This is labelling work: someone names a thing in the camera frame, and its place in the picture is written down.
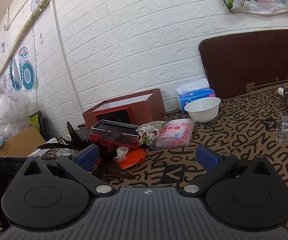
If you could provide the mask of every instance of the cardboard box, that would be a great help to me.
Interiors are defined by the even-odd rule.
[[[27,157],[44,143],[45,140],[32,125],[5,141],[0,147],[0,156]]]
[[[159,121],[165,113],[161,91],[151,89],[105,100],[83,113],[87,127],[100,120],[142,125]]]

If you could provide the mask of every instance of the patterned bedsheet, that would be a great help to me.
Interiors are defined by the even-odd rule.
[[[195,149],[201,143],[241,159],[264,154],[288,186],[288,145],[275,143],[276,119],[280,112],[286,113],[286,104],[277,95],[276,86],[223,100],[219,115],[213,121],[195,124],[188,147],[147,150],[145,162],[128,169],[136,176],[135,180],[107,174],[104,181],[114,188],[122,185],[181,187],[205,173],[195,159]],[[166,113],[163,119],[186,117],[189,116],[176,110]]]

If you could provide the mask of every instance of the orange brush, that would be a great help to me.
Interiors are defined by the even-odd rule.
[[[142,163],[145,160],[146,151],[143,149],[130,149],[126,154],[126,159],[118,162],[122,169],[132,167],[137,163]]]

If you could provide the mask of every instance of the pipe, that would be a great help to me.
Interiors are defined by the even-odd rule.
[[[10,60],[12,59],[17,47],[19,46],[22,38],[24,37],[24,35],[27,33],[27,31],[29,30],[29,28],[31,27],[33,20],[36,19],[39,14],[41,13],[41,11],[43,10],[44,6],[49,2],[49,0],[42,0],[38,6],[35,8],[35,10],[32,12],[31,16],[28,18],[28,20],[26,21],[26,23],[24,24],[23,28],[20,30],[19,34],[17,35],[13,46],[5,60],[5,62],[3,63],[2,67],[0,68],[0,75],[5,71],[5,69],[7,68],[7,66],[10,63]]]

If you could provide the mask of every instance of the white bowl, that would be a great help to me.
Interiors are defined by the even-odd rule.
[[[188,103],[184,110],[194,121],[209,122],[219,113],[220,102],[219,98],[201,98]]]

